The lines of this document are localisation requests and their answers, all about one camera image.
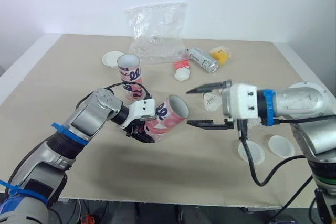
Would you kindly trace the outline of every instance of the pink paper cup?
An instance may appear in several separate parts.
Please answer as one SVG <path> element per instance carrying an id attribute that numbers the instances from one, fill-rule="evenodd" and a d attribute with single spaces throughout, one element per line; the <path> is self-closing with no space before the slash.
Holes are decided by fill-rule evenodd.
<path id="1" fill-rule="evenodd" d="M 119 74 L 122 81 L 133 81 L 142 84 L 140 60 L 136 55 L 122 55 L 117 59 Z M 124 84 L 126 98 L 131 101 L 143 97 L 142 87 L 136 84 Z"/>
<path id="2" fill-rule="evenodd" d="M 188 116 L 188 105 L 177 95 L 170 95 L 156 108 L 156 119 L 145 122 L 144 131 L 158 142 Z"/>

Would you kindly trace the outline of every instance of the beige table surface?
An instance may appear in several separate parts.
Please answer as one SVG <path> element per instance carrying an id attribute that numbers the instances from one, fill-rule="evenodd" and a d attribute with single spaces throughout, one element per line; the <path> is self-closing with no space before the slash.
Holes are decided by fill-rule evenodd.
<path id="1" fill-rule="evenodd" d="M 8 179 L 25 154 L 54 133 L 52 122 L 62 124 L 88 92 L 120 81 L 118 70 L 104 66 L 101 56 L 112 50 L 126 52 L 130 42 L 128 37 L 61 36 L 0 106 L 1 179 Z M 142 66 L 143 83 L 156 103 L 177 94 L 187 102 L 190 120 L 222 120 L 220 110 L 204 110 L 200 94 L 185 95 L 202 83 L 232 79 L 281 89 L 302 81 L 270 42 L 186 39 L 185 44 L 204 50 L 225 45 L 233 55 L 212 74 L 191 62 L 191 77 L 184 82 L 173 79 L 175 71 L 170 63 Z M 116 96 L 124 99 L 123 91 L 115 90 Z M 249 131 L 250 139 L 266 153 L 265 162 L 256 166 L 260 180 L 282 160 L 267 146 L 275 134 L 290 139 L 296 154 L 301 154 L 289 126 L 254 127 Z M 306 160 L 299 159 L 282 167 L 267 186 L 260 188 L 237 154 L 238 143 L 235 130 L 206 131 L 184 122 L 161 142 L 144 144 L 107 122 L 77 157 L 61 196 L 273 207 L 283 205 L 310 175 Z M 311 182 L 292 206 L 308 207 L 315 187 Z"/>

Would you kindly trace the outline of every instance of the white background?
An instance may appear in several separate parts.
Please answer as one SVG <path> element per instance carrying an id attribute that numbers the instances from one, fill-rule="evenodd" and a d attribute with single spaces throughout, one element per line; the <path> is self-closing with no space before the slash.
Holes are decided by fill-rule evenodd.
<path id="1" fill-rule="evenodd" d="M 336 0 L 0 0 L 0 65 L 43 33 L 130 35 L 125 9 L 173 1 L 185 38 L 287 42 L 336 93 Z"/>

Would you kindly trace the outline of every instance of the blue tape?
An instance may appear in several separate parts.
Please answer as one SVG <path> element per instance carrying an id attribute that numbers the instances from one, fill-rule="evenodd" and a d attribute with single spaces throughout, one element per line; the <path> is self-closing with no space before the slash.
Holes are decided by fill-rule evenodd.
<path id="1" fill-rule="evenodd" d="M 62 133 L 65 136 L 71 138 L 72 140 L 76 141 L 77 143 L 80 143 L 81 145 L 87 145 L 89 142 L 80 138 L 79 136 L 73 134 L 73 132 L 69 131 L 67 128 L 65 128 L 63 125 L 58 125 L 57 123 L 53 123 L 52 127 L 54 127 L 58 133 Z"/>
<path id="2" fill-rule="evenodd" d="M 20 202 L 25 198 L 26 196 L 18 196 L 18 197 L 11 197 L 6 199 L 0 207 L 0 215 L 4 214 L 6 212 L 12 212 L 14 211 L 17 206 L 20 204 Z"/>
<path id="3" fill-rule="evenodd" d="M 273 89 L 264 89 L 263 94 L 266 101 L 266 126 L 273 126 L 274 123 L 274 107 L 273 107 L 273 95 L 275 94 Z"/>
<path id="4" fill-rule="evenodd" d="M 33 196 L 34 198 L 41 200 L 45 205 L 47 205 L 47 198 L 35 191 L 21 189 L 18 185 L 13 186 L 9 183 L 4 182 L 1 179 L 0 179 L 0 185 L 3 185 L 4 187 L 10 189 L 9 194 L 11 196 L 15 194 L 24 194 L 24 195 Z"/>

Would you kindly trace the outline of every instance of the yellow sponge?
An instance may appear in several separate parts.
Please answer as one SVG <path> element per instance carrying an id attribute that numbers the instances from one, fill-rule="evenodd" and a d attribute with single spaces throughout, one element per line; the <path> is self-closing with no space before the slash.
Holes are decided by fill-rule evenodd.
<path id="1" fill-rule="evenodd" d="M 216 47 L 209 54 L 215 60 L 218 60 L 220 65 L 223 65 L 230 57 L 230 50 L 226 47 Z"/>

